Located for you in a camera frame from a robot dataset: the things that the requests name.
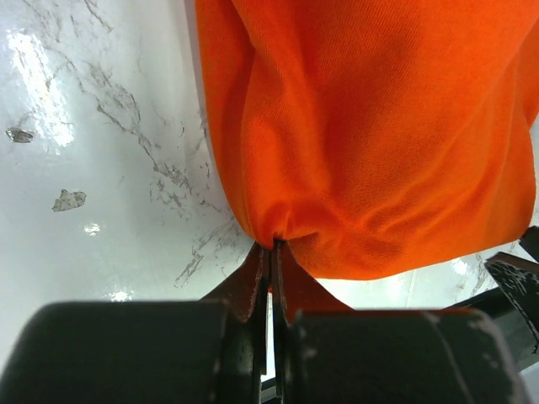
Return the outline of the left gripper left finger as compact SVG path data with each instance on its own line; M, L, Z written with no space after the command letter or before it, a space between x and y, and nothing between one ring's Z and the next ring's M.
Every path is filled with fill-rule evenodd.
M267 253L254 246L196 301L44 306L8 360L8 401L256 403L267 291Z

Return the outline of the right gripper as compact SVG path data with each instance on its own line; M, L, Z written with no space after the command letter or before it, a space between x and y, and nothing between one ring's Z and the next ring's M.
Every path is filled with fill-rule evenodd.
M460 302L460 307L487 314L498 325L519 370L538 362L538 227L519 240L529 255L520 258L498 252L484 267L496 287Z

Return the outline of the orange t-shirt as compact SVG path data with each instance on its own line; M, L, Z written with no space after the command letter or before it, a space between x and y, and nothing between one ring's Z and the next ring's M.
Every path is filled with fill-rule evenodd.
M531 223L535 1L199 1L212 150L245 232L379 279Z

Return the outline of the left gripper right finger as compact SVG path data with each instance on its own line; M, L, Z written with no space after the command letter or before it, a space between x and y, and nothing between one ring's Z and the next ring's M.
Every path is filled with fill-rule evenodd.
M284 403L523 403L497 324L473 306L354 310L284 242L271 253L276 389Z

